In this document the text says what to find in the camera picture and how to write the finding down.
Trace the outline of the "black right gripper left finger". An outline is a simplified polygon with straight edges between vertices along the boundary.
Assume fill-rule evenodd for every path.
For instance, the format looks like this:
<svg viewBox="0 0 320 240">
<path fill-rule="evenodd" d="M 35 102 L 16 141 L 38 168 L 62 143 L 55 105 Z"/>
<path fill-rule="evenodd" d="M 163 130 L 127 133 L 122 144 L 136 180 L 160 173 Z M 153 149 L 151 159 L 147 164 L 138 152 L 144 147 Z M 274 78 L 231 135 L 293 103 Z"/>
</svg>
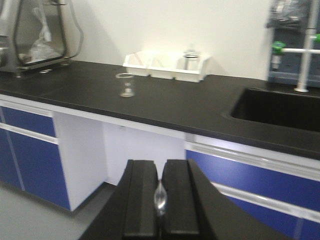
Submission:
<svg viewBox="0 0 320 240">
<path fill-rule="evenodd" d="M 155 240 L 157 183 L 157 168 L 152 160 L 128 160 L 114 192 L 80 239 Z"/>
</svg>

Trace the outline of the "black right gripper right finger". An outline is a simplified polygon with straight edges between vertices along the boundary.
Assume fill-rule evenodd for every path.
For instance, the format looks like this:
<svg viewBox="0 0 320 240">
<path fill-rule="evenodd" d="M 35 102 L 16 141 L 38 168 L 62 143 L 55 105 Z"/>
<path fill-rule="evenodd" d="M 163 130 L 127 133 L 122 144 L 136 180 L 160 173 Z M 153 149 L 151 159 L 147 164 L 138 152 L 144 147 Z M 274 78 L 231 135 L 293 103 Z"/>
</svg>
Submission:
<svg viewBox="0 0 320 240">
<path fill-rule="evenodd" d="M 167 192 L 163 240 L 283 238 L 221 194 L 193 160 L 167 160 L 162 182 Z"/>
</svg>

